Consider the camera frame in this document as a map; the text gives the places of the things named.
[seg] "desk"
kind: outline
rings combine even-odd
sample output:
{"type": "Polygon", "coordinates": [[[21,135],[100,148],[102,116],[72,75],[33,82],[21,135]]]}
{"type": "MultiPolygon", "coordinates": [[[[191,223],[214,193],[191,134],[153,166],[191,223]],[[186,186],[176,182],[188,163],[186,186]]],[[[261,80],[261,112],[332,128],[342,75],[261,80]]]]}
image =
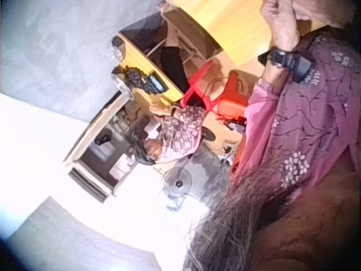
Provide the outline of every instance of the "desk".
{"type": "Polygon", "coordinates": [[[152,71],[156,71],[156,73],[160,76],[163,82],[169,88],[163,94],[158,95],[149,95],[141,89],[136,89],[138,92],[148,103],[154,100],[160,100],[162,103],[169,104],[170,102],[175,102],[183,97],[183,93],[175,86],[168,77],[151,62],[134,44],[132,44],[123,34],[118,34],[120,38],[125,43],[125,59],[122,61],[121,66],[125,67],[128,65],[129,67],[137,67],[141,69],[145,74],[149,74],[152,71]]]}
{"type": "MultiPolygon", "coordinates": [[[[219,43],[236,66],[266,52],[271,32],[259,13],[262,0],[170,0],[219,43]]],[[[313,22],[311,29],[323,26],[313,22]]]]}

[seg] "hand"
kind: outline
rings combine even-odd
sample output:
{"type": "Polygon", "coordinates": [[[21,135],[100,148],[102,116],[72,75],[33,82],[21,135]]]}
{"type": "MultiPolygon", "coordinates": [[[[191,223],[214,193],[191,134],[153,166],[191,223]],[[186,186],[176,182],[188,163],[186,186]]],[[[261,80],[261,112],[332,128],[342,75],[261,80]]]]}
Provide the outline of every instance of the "hand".
{"type": "Polygon", "coordinates": [[[275,45],[292,51],[300,41],[292,0],[263,0],[261,14],[271,28],[275,45]]]}
{"type": "Polygon", "coordinates": [[[151,103],[149,105],[149,110],[158,116],[170,116],[171,108],[169,106],[165,106],[162,103],[151,103]]]}

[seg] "red plastic chair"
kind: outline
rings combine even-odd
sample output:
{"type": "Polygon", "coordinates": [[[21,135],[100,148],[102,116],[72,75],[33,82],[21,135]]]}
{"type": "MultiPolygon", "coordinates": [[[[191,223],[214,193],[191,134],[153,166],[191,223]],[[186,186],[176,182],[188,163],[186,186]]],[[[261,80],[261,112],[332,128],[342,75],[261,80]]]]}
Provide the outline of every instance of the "red plastic chair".
{"type": "Polygon", "coordinates": [[[213,107],[217,104],[216,101],[211,101],[209,97],[204,95],[203,91],[198,88],[198,82],[202,79],[207,70],[212,66],[213,61],[208,60],[190,79],[188,83],[190,88],[187,90],[183,98],[180,100],[180,106],[185,108],[187,106],[188,100],[196,94],[200,99],[203,100],[207,112],[211,111],[213,107]]]}
{"type": "Polygon", "coordinates": [[[231,71],[223,93],[214,101],[218,104],[218,114],[225,119],[244,117],[248,98],[238,92],[238,74],[231,71]]]}

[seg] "person sitting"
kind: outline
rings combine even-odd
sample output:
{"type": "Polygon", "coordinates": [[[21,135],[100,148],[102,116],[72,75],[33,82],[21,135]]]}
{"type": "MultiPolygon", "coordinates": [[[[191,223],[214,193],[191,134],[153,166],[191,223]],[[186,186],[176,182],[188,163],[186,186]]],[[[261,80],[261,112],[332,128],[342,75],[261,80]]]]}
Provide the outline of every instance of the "person sitting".
{"type": "MultiPolygon", "coordinates": [[[[161,13],[174,8],[166,1],[157,7],[161,13]]],[[[169,23],[167,23],[165,46],[161,50],[161,64],[164,73],[185,93],[190,85],[179,55],[177,30],[169,23]]],[[[219,95],[219,89],[215,89],[210,92],[209,97],[213,100],[219,95]]],[[[200,97],[194,96],[189,99],[186,108],[151,103],[149,110],[160,117],[161,131],[156,139],[137,141],[138,150],[135,152],[135,156],[143,164],[152,165],[157,161],[166,162],[180,159],[193,154],[202,139],[215,140],[215,135],[202,126],[207,111],[200,97]]]]}
{"type": "Polygon", "coordinates": [[[196,228],[184,271],[360,270],[361,57],[330,32],[300,40],[296,27],[296,18],[348,27],[360,18],[357,5],[263,0],[277,50],[314,61],[297,83],[268,60],[246,109],[231,186],[196,228]]]}

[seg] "patterned shirt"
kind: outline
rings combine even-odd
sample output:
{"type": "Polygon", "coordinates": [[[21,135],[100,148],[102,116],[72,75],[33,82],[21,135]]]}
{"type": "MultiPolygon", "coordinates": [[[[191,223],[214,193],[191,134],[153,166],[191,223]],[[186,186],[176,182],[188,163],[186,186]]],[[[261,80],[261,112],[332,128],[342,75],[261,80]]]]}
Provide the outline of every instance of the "patterned shirt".
{"type": "Polygon", "coordinates": [[[177,108],[173,117],[161,118],[163,141],[160,159],[175,160],[192,154],[198,148],[206,111],[198,106],[177,108]]]}
{"type": "Polygon", "coordinates": [[[283,89],[263,79],[256,84],[245,112],[246,145],[232,169],[233,182],[273,161],[281,189],[292,189],[301,180],[312,186],[348,147],[360,172],[360,56],[326,32],[310,33],[297,50],[312,53],[313,69],[300,84],[289,78],[283,89]]]}

